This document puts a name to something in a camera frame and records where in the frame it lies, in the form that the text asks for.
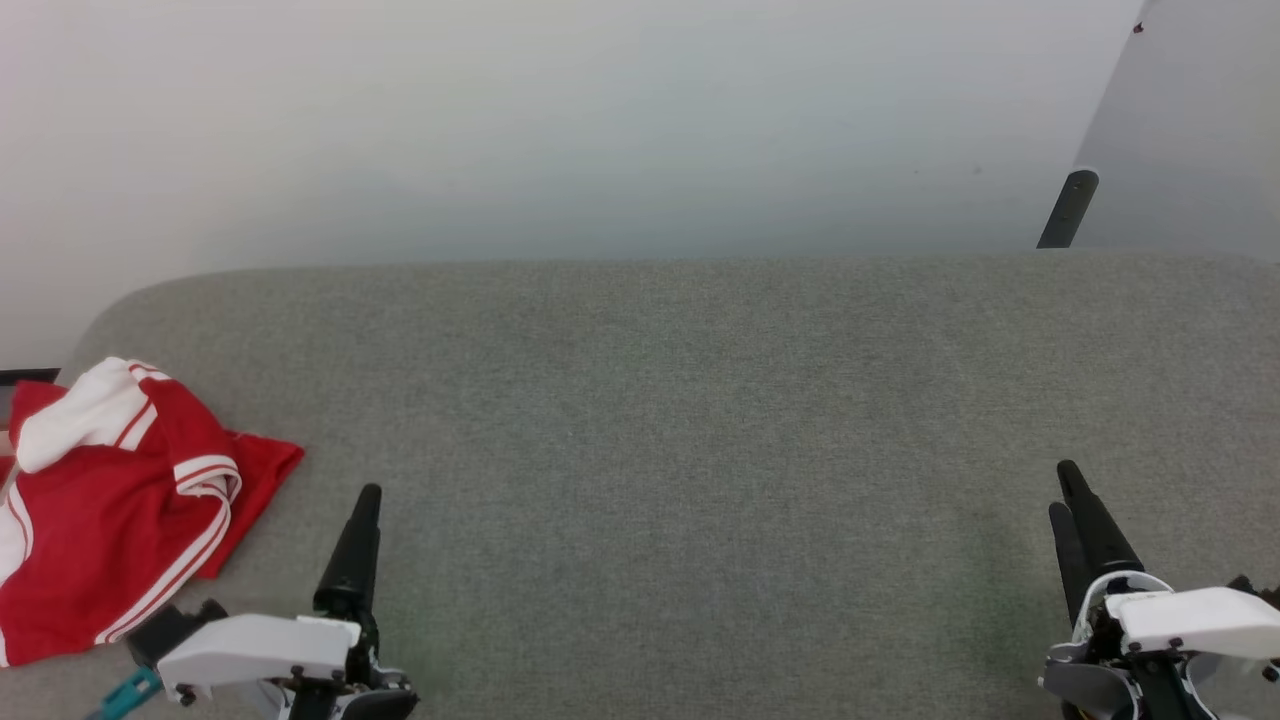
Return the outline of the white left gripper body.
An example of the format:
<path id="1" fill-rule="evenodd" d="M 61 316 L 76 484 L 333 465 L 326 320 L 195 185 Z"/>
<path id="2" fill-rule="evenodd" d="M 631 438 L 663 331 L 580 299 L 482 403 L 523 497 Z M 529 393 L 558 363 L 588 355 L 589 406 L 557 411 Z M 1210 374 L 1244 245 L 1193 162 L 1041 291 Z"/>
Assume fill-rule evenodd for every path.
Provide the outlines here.
<path id="1" fill-rule="evenodd" d="M 232 688 L 265 719 L 407 719 L 419 703 L 408 676 L 384 667 L 370 623 L 316 616 L 229 615 L 168 605 L 134 630 L 128 710 L 164 694 L 189 707 Z"/>

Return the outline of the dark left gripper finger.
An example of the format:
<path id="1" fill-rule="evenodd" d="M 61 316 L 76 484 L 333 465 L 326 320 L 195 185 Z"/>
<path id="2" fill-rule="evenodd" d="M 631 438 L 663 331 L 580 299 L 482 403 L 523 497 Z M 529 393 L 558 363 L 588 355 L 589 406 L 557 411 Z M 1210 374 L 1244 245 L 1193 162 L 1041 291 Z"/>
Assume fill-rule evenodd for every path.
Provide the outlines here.
<path id="1" fill-rule="evenodd" d="M 314 593 L 314 611 L 348 623 L 370 623 L 380 551 L 381 487 L 366 484 L 347 519 Z"/>

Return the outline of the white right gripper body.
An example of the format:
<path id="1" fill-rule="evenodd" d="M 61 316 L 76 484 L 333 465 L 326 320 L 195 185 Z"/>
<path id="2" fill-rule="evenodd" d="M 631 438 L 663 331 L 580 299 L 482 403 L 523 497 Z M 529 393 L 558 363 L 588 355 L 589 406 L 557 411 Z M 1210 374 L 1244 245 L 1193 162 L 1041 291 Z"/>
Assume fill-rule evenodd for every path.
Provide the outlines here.
<path id="1" fill-rule="evenodd" d="M 1277 592 L 1245 577 L 1175 591 L 1111 571 L 1075 591 L 1071 637 L 1052 646 L 1039 687 L 1068 719 L 1220 719 L 1198 684 L 1239 661 L 1277 684 Z"/>

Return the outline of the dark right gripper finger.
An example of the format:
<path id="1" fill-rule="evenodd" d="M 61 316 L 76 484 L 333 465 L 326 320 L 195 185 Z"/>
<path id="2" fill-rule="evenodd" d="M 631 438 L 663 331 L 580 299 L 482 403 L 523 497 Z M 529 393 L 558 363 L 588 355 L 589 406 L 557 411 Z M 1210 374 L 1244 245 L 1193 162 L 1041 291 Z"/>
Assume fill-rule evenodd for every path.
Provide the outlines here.
<path id="1" fill-rule="evenodd" d="M 1142 571 L 1143 562 L 1071 460 L 1057 464 L 1060 502 L 1070 509 L 1091 568 L 1092 582 L 1111 571 Z"/>
<path id="2" fill-rule="evenodd" d="M 1074 516 L 1066 503 L 1050 505 L 1050 524 L 1068 607 L 1068 621 L 1075 626 L 1085 592 L 1092 583 L 1091 568 L 1085 561 Z"/>

